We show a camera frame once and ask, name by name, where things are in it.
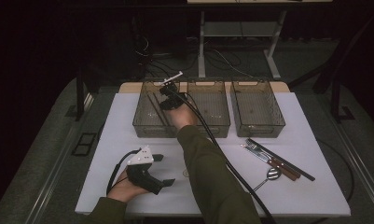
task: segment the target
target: clear plastic bin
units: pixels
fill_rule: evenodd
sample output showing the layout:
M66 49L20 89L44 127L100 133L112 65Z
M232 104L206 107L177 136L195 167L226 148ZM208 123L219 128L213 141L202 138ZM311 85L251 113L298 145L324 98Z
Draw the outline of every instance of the clear plastic bin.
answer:
M239 137L278 137L285 121L269 81L235 77L230 96Z

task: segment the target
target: white table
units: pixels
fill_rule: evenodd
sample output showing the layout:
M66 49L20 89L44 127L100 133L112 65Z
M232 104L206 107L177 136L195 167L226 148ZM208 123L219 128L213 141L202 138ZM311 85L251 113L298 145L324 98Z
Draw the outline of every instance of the white table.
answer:
M315 141L312 129L291 92L276 92L276 99L286 122L278 138L255 138L261 145L295 164L314 176L310 181L302 176L292 181L282 175L278 180L268 181L256 193L275 217L341 217L351 214L339 185ZM76 212L88 214L99 197L105 196L108 179L115 165L129 151L150 145L152 153L163 154L161 162L154 162L149 169L159 180L175 178L174 184L164 188L159 195L147 194L128 204L129 216L199 216L186 170L182 148L176 139L138 138L132 126L139 93L118 93L111 106L99 145L97 146ZM244 138L236 135L233 111L228 95L231 125L228 138L217 139L229 161L252 188L266 178L270 167L242 149ZM264 216L257 205L257 211Z

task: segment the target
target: metal leg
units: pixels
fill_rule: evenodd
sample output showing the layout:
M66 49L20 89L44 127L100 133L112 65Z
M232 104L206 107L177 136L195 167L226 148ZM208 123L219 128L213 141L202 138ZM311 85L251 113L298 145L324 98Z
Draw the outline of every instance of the metal leg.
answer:
M201 36L199 44L199 77L206 77L206 69L204 66L204 11L201 12Z
M277 70L276 63L273 60L273 52L274 52L274 49L276 48L277 41L279 40L280 32L283 29L285 15L286 15L286 11L282 11L282 13L280 14L280 18L277 22L276 28L274 29L274 32L273 32L273 35L272 35L270 48L264 50L266 61L268 62L268 66L269 66L269 69L271 71L271 75L273 76L274 79L280 79L281 78L280 74L279 74L279 71Z

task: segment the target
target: wire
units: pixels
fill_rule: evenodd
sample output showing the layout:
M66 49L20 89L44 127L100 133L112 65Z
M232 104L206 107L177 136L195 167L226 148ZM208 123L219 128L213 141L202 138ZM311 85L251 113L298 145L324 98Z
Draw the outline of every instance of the wire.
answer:
M111 187L111 189L113 189L115 185L119 184L120 182L124 181L124 180L127 179L127 178L128 178L128 177L126 176L126 177L122 178L121 180L117 181L117 182L113 185L113 187Z
M160 63L161 65L163 65L163 66L169 68L170 70L178 72L178 71L186 71L186 70L191 69L191 68L193 67L193 65L195 64L195 62L197 61L197 59L198 59L198 56L196 55L195 57L193 57L193 61L192 61L192 64L191 64L190 66L188 66L188 67L186 67L186 68L181 68L181 69L179 69L179 68L177 68L177 69L176 69L176 68L172 68L172 67L170 67L169 65L167 65L167 64L165 64L165 63L161 63L161 62L159 62L158 60L154 60L154 61L152 61L152 62L153 62L153 63Z
M152 64L152 63L150 63L149 65L151 65L151 66L153 66L153 67L156 67L156 68L160 69L162 72L164 72L164 74L166 74L167 77L170 77L169 73L168 73L166 70L164 70L163 68L161 68L161 67L159 67L159 66L157 66L157 65L154 65L154 64Z
M246 76L249 76L249 77L252 77L252 78L255 78L255 77L253 77L253 76L251 76L251 75L249 75L249 74L246 74L246 73L244 73L244 72L242 72L242 71L240 71L239 69L237 69L237 68L235 68L235 67L233 67L233 65L224 57L224 55L222 55L218 50L216 50L216 49L213 49L213 51L215 51L219 56L221 56L224 60L225 60L225 62L227 62L227 64L233 69L233 70L235 70L236 72L238 72L238 73L241 73L241 74L243 74L243 75L246 75Z
M140 148L138 150L133 150L128 153L126 153L125 156L122 157L122 159L119 161L119 163L115 166L113 173L111 174L110 180L108 181L107 185L107 194L110 192L111 188L113 188L115 185L113 185L115 177L119 171L120 164L123 163L123 161L129 157L131 154L137 154L140 151Z
M349 170L349 174L350 174L350 178L351 178L351 182L352 182L352 186L351 186L351 189L350 189L350 193L349 195L347 196L347 203L351 200L351 198L353 197L354 195L354 190L355 190L355 182L354 182L354 174L353 174L353 169L352 169L352 166L346 161L346 159L332 146L330 146L327 142L319 139L319 138L315 138L318 142L324 144L326 147L332 149L333 152L335 152L339 157L340 159L344 162L344 164L347 166L347 169ZM311 224L317 224L317 223L321 223L325 220L327 220L328 217L323 217L323 218L320 218L318 220L315 220L314 222L312 222Z
M218 147L219 150L222 151L220 145L218 145L218 143L216 142L213 133L210 131L210 128L208 127L206 121L204 120L204 118L201 115L201 113L199 112L199 110L196 109L188 100L185 100L182 96L180 96L178 92L174 92L172 90L169 90L169 91L172 94L174 94L175 96L177 96L180 100L182 100L196 114L196 116L201 121L201 124L203 125L204 129L206 130L206 132L209 135L209 137L212 140L212 142L215 144L216 147ZM268 217L269 221L271 223L276 223L276 221L274 220L273 216L271 215L270 211L265 206L265 204L259 199L259 197L256 195L256 193L254 192L254 190L248 185L247 181L245 181L242 178L242 176L233 167L233 165L230 163L230 161L228 161L227 158L226 158L226 164L227 164L228 168L230 169L230 171L236 176L236 178L239 179L239 181L247 188L247 190L250 192L250 194L253 195L253 197L256 199L256 201L258 202L258 204L261 206L262 210L265 212L265 214Z

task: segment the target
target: metal tool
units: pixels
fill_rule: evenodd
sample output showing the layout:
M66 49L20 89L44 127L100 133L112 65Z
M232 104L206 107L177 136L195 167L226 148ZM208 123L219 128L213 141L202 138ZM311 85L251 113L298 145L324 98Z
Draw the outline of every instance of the metal tool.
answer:
M294 175L292 172L290 172L290 170L287 167L283 166L280 162L274 161L272 157L266 155L265 153L262 153L262 151L259 150L257 146L252 146L252 147L245 146L245 145L241 145L241 146L247 149L249 152L253 153L256 157L260 158L265 163L269 164L270 166L280 169L282 173L288 178L290 178L291 180L295 181L300 176L300 175Z
M311 175L307 174L306 172L302 171L301 169L299 169L297 166L295 166L291 162L286 161L285 159L283 159L280 156L276 155L274 152L272 152L272 151L268 150L267 148L261 146L258 142L254 141L253 139L248 138L245 141L247 142L247 144L249 146L251 145L251 146L254 146L255 148L259 148L260 151L266 153L267 155L272 156L279 163L282 163L284 165L284 167L288 167L291 172L292 171L297 172L298 176L304 175L306 178L310 179L311 181L315 180L315 178L313 176L311 176Z
M256 186L254 188L254 191L256 191L257 189L262 187L262 185L264 185L266 182L268 182L268 180L276 180L281 175L282 175L282 171L279 168L274 168L274 167L270 168L268 170L268 173L266 174L266 179L264 181L262 181L262 183L260 183L258 186Z

